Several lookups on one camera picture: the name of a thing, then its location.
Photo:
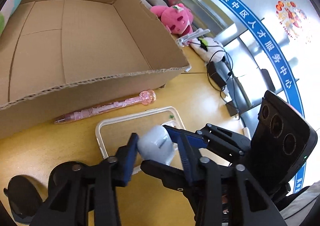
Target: stuffed bunny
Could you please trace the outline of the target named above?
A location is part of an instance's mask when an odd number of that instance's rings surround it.
[[[172,7],[153,6],[150,11],[159,17],[165,28],[172,34],[183,36],[193,32],[191,27],[193,15],[182,3]]]

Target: black cable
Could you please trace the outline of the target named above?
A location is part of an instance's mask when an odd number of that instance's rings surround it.
[[[243,118],[242,118],[240,115],[239,115],[239,117],[240,117],[240,119],[241,119],[241,121],[242,121],[242,123],[243,123],[243,126],[246,127],[246,124],[245,124]]]
[[[241,75],[241,76],[236,76],[235,78],[241,78],[241,77],[243,77],[243,76],[246,76],[246,75],[248,75],[248,73],[246,73],[246,74],[244,74],[244,75]]]
[[[197,45],[201,45],[200,43],[194,43],[194,42],[190,42],[190,41],[188,41],[188,42],[193,43],[193,44],[197,44]],[[222,47],[220,45],[206,45],[206,47],[220,47],[222,49]]]
[[[221,48],[220,45],[206,45],[206,47],[220,47],[220,48]],[[217,88],[215,88],[215,87],[213,86],[213,84],[212,84],[211,81],[210,81],[210,76],[209,76],[209,72],[208,72],[208,69],[207,69],[208,81],[209,81],[210,85],[212,86],[212,88],[214,88],[216,91],[220,92],[220,98],[221,98],[226,104],[229,104],[231,107],[233,107],[233,108],[235,108],[235,109],[237,110],[237,113],[238,113],[238,115],[239,115],[238,120],[240,120],[240,109],[238,108],[238,103],[237,103],[237,99],[236,99],[236,87],[235,87],[235,81],[234,81],[234,79],[235,79],[236,77],[235,77],[235,75],[233,74],[233,59],[232,59],[231,55],[230,55],[228,52],[226,52],[225,50],[223,50],[223,48],[221,48],[221,49],[222,49],[222,50],[216,51],[216,52],[211,56],[211,58],[210,58],[210,60],[209,60],[209,63],[211,62],[213,56],[214,56],[217,52],[224,52],[224,53],[226,54],[227,60],[228,60],[228,63],[229,63],[229,67],[230,67],[230,73],[231,73],[230,75],[228,75],[228,78],[226,79],[226,82],[227,82],[227,81],[230,79],[230,77],[232,76],[233,97],[234,97],[234,99],[235,99],[235,105],[234,105],[234,106],[231,105],[229,102],[227,102],[227,101],[222,97],[221,94],[222,94],[222,92],[224,91],[225,86],[224,86],[222,89],[220,89],[220,90],[218,90]]]

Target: wooden table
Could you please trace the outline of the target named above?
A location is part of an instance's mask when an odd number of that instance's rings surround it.
[[[106,118],[173,106],[187,130],[196,131],[212,123],[241,133],[241,122],[229,116],[219,93],[209,84],[204,62],[191,48],[185,47],[184,52],[192,69],[168,82],[165,88],[155,90],[157,100],[151,105],[134,105],[70,124],[46,122],[0,140],[0,189],[6,188],[13,176],[26,175],[45,200],[48,178],[55,166],[66,161],[95,165],[102,160],[95,127]],[[223,162],[217,156],[214,159]],[[124,226],[194,225],[194,214],[187,199],[142,172],[134,175],[126,188],[118,188],[117,195]],[[2,191],[0,199],[11,214]],[[94,225],[93,214],[89,217],[90,225]]]

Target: black device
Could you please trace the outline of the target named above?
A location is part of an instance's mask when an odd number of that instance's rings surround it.
[[[33,184],[24,176],[10,179],[4,194],[9,199],[12,216],[16,222],[29,224],[42,204],[42,199]]]
[[[212,124],[195,133],[166,125],[164,128],[178,144],[183,170],[153,160],[144,160],[141,169],[161,179],[166,188],[182,192],[195,213],[196,226],[220,226],[222,222],[236,226],[286,225],[275,203],[289,192],[288,181],[317,142],[315,131],[286,102],[272,92],[265,93],[252,141]],[[86,226],[88,211],[94,209],[96,226],[120,226],[116,187],[125,187],[131,178],[137,141],[133,133],[114,157],[95,166],[66,162],[55,167],[49,177],[47,200],[35,214],[28,213],[33,217],[30,225]],[[202,157],[200,148],[207,148],[232,165],[217,165]],[[17,194],[37,194],[34,190],[10,192],[11,204],[19,203],[14,202]],[[228,203],[222,204],[221,196],[226,196]],[[306,222],[318,218],[318,203]],[[26,213],[24,205],[20,202],[17,208]],[[15,225],[3,206],[0,215],[1,225]],[[23,217],[25,214],[20,213],[18,220]]]
[[[239,113],[234,100],[231,100],[228,103],[226,103],[226,107],[230,117],[233,117]]]
[[[214,62],[207,64],[207,72],[209,77],[218,85],[220,89],[227,85],[227,82],[223,78],[223,72],[216,68]]]

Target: corrugated cardboard edge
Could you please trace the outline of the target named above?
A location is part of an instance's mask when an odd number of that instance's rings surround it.
[[[153,36],[150,37],[150,33],[146,33],[145,36],[143,37],[143,40],[139,39],[141,38],[141,36],[136,36],[135,35],[135,30],[138,29],[144,29],[144,25],[141,25],[141,22],[136,22],[134,21],[134,18],[131,18],[131,15],[125,10],[124,5],[126,5],[126,3],[128,3],[130,5],[135,5],[138,6],[139,9],[142,9],[143,13],[138,10],[137,11],[137,7],[132,7],[136,9],[137,13],[140,16],[144,16],[146,17],[146,20],[149,21],[149,24],[152,23],[152,25],[156,24],[157,29],[160,30],[161,28],[161,32],[157,32],[157,35],[153,34]],[[175,41],[170,37],[170,33],[168,32],[168,30],[166,30],[165,26],[161,23],[160,19],[154,14],[152,13],[142,2],[141,0],[117,0],[114,3],[114,7],[116,8],[119,16],[121,17],[122,21],[124,22],[124,24],[126,25],[128,31],[130,32],[132,38],[135,40],[136,44],[138,45],[141,53],[143,54],[144,58],[146,59],[146,61],[149,63],[149,65],[152,67],[152,69],[161,69],[163,68],[162,66],[157,66],[158,62],[154,62],[154,61],[150,61],[150,54],[148,53],[150,50],[146,50],[145,45],[146,45],[146,41],[148,42],[152,42],[152,43],[161,43],[161,44],[170,44],[173,45],[175,43]],[[181,54],[176,54],[178,56],[178,58],[180,57],[180,60],[184,60],[185,65],[189,65],[188,59],[186,58],[185,54],[183,53],[182,49],[177,46],[177,48],[180,50]]]
[[[46,90],[42,90],[36,94],[30,94],[27,95],[19,100],[16,101],[12,101],[12,102],[8,102],[2,106],[0,106],[0,110],[3,109],[8,109],[13,105],[18,104],[19,102],[25,101],[25,100],[32,100],[40,95],[44,95],[44,94],[48,94],[50,92],[53,91],[59,91],[62,90],[64,88],[70,88],[70,87],[75,87],[81,84],[91,84],[91,83],[95,83],[98,81],[103,81],[103,80],[110,80],[110,79],[118,79],[118,78],[122,78],[122,77],[126,77],[126,76],[137,76],[137,75],[142,75],[142,74],[151,74],[151,73],[164,73],[164,72],[170,72],[170,71],[185,71],[186,69],[188,69],[189,66],[185,66],[182,68],[170,68],[170,69],[160,69],[160,70],[149,70],[149,71],[143,71],[143,72],[135,72],[135,73],[125,73],[125,74],[116,74],[116,75],[109,75],[109,76],[102,76],[102,77],[97,77],[97,78],[93,78],[93,79],[89,79],[89,80],[84,80],[84,81],[79,81],[76,83],[72,83],[72,84],[65,84],[65,85],[60,85],[60,86],[56,86],[56,87],[52,87]]]

